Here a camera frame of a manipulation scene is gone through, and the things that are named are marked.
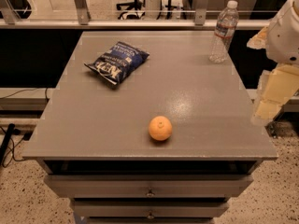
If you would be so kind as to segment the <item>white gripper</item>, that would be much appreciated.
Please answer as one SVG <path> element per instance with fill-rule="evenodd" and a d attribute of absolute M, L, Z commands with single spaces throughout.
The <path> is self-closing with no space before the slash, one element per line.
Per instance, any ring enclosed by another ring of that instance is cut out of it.
<path fill-rule="evenodd" d="M 276 16 L 247 43 L 278 63 L 263 71 L 253 105 L 254 121 L 271 121 L 299 90 L 299 0 L 287 0 Z"/>

